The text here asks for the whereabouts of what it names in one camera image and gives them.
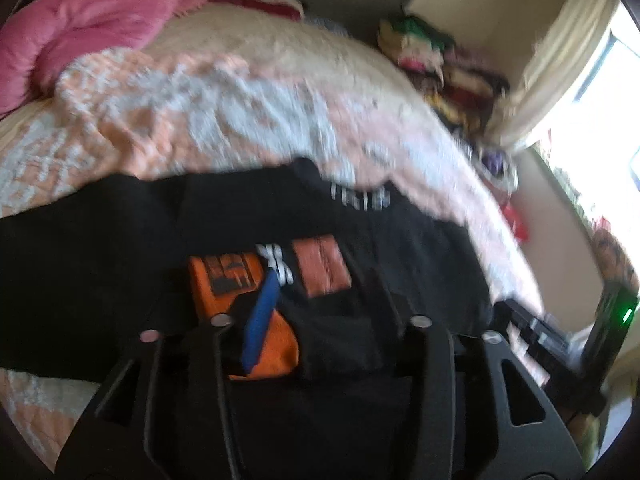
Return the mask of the black sweatshirt with orange cuffs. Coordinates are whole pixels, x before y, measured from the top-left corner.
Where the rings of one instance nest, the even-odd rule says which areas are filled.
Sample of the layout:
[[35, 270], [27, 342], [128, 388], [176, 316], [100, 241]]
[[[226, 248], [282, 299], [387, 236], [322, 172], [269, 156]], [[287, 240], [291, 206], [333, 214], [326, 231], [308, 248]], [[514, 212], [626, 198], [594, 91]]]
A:
[[95, 382], [142, 333], [193, 330], [274, 271], [267, 348], [232, 376], [247, 479], [402, 479], [416, 455], [402, 336], [415, 315], [475, 335], [489, 290], [468, 232], [391, 183], [307, 159], [234, 174], [113, 174], [1, 222], [1, 364]]

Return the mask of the plastic bag with clothes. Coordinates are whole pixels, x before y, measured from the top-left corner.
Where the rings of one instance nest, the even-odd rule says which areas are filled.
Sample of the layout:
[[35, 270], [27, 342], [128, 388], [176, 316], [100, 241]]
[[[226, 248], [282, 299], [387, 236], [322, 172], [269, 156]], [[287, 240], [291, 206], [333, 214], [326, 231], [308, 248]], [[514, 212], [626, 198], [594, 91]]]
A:
[[471, 162], [493, 191], [511, 195], [518, 189], [518, 168], [512, 157], [501, 148], [477, 144]]

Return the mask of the pile of folded clothes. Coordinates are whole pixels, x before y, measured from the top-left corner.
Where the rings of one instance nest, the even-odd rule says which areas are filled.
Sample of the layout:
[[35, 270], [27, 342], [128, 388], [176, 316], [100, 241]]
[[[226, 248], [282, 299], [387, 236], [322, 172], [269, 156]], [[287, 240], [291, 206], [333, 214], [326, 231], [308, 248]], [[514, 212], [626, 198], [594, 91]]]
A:
[[451, 131], [483, 134], [496, 103], [511, 90], [509, 79], [486, 56], [460, 46], [419, 15], [384, 18], [376, 39]]

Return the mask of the red bag on floor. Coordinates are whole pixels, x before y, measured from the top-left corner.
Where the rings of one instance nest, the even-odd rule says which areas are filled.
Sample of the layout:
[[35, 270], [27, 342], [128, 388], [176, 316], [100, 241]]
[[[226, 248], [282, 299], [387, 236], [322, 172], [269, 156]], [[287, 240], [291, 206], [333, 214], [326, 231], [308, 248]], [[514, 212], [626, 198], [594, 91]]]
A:
[[518, 244], [526, 243], [529, 240], [529, 230], [520, 213], [510, 202], [501, 204], [500, 210]]

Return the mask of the peach and white bedspread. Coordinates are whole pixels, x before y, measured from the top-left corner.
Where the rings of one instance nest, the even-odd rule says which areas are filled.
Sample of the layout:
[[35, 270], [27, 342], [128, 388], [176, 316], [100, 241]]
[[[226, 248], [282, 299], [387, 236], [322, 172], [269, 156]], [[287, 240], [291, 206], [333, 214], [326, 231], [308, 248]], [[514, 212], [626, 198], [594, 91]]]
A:
[[538, 286], [495, 197], [408, 79], [360, 42], [225, 4], [175, 18], [142, 51], [87, 54], [54, 96], [1, 123], [1, 211], [109, 172], [163, 177], [304, 155], [348, 184], [391, 177], [466, 226], [490, 291]]

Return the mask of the cream window curtain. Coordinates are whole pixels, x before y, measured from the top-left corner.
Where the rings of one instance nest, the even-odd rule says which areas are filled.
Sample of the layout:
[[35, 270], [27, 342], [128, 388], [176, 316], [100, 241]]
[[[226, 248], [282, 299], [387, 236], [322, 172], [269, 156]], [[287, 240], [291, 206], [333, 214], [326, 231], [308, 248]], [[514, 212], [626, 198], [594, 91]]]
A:
[[485, 130], [489, 142], [512, 153], [536, 142], [536, 128], [585, 70], [619, 5], [620, 0], [565, 0], [515, 89], [496, 105]]

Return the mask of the pink fluffy blanket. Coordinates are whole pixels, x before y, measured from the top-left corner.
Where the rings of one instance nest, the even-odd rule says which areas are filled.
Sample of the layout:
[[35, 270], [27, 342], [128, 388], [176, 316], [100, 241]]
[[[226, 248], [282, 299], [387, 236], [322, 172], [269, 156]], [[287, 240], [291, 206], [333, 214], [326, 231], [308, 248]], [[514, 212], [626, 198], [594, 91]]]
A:
[[48, 94], [87, 53], [141, 49], [174, 16], [206, 0], [36, 0], [1, 27], [1, 114]]

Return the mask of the red and white pillow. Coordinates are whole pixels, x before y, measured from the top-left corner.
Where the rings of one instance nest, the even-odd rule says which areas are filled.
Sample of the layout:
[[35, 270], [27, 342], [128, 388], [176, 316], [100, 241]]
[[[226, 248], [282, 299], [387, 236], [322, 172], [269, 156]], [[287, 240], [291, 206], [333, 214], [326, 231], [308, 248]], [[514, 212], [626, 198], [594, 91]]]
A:
[[303, 3], [299, 0], [208, 0], [209, 2], [227, 3], [232, 6], [265, 12], [271, 15], [300, 22], [305, 17]]

